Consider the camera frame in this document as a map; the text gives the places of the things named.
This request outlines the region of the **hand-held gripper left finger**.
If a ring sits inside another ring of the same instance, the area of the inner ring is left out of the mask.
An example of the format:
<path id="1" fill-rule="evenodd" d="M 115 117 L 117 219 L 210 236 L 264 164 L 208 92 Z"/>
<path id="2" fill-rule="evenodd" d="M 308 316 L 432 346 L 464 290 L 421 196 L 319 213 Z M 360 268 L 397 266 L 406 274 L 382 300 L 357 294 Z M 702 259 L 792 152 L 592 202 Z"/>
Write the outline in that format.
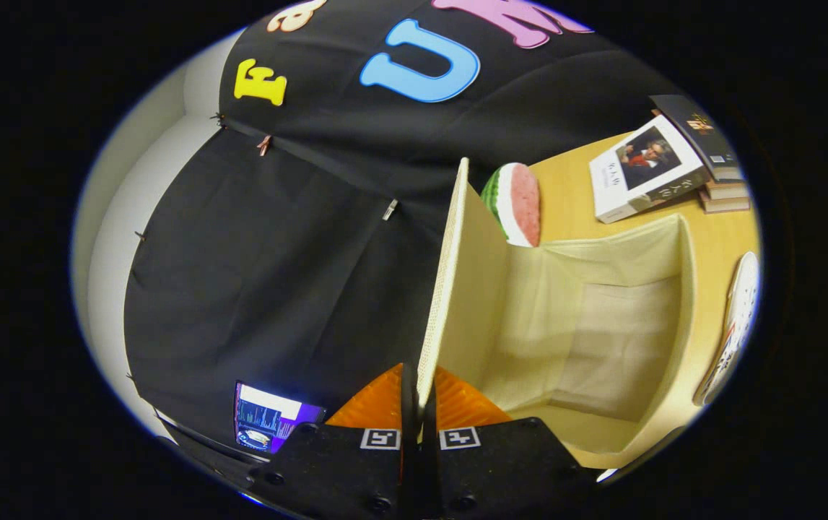
<path id="1" fill-rule="evenodd" d="M 411 368 L 397 363 L 328 420 L 302 422 L 248 497 L 291 519 L 404 519 L 416 444 Z"/>

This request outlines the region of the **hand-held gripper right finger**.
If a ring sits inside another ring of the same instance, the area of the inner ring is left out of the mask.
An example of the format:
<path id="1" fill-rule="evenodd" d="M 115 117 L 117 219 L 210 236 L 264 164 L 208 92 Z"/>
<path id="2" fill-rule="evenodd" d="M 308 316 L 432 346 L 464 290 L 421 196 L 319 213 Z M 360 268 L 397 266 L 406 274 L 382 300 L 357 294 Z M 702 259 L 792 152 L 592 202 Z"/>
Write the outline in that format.
<path id="1" fill-rule="evenodd" d="M 440 519 L 573 519 L 596 486 L 541 418 L 511 417 L 445 368 L 422 441 L 422 490 Z"/>

